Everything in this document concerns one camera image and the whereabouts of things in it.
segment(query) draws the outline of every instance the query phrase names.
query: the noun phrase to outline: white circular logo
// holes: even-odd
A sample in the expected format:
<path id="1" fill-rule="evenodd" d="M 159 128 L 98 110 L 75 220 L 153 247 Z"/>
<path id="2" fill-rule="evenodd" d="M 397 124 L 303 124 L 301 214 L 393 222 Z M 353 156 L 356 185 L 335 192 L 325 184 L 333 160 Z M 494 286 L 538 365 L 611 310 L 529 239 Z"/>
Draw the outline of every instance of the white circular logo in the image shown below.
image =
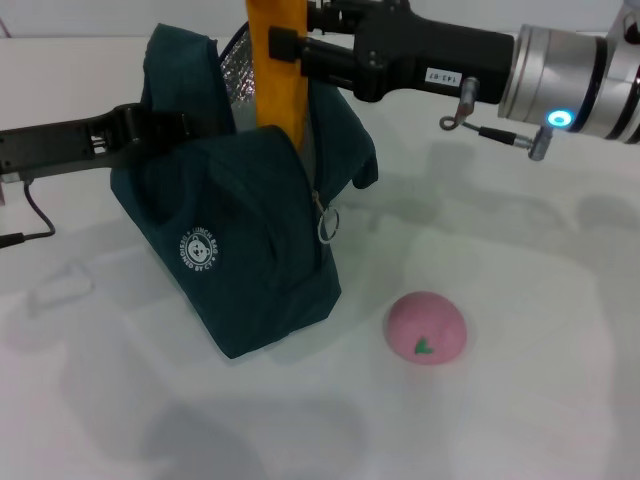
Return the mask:
<path id="1" fill-rule="evenodd" d="M 218 244 L 209 230 L 194 228 L 180 240 L 180 257 L 196 272 L 211 270 L 218 258 Z"/>

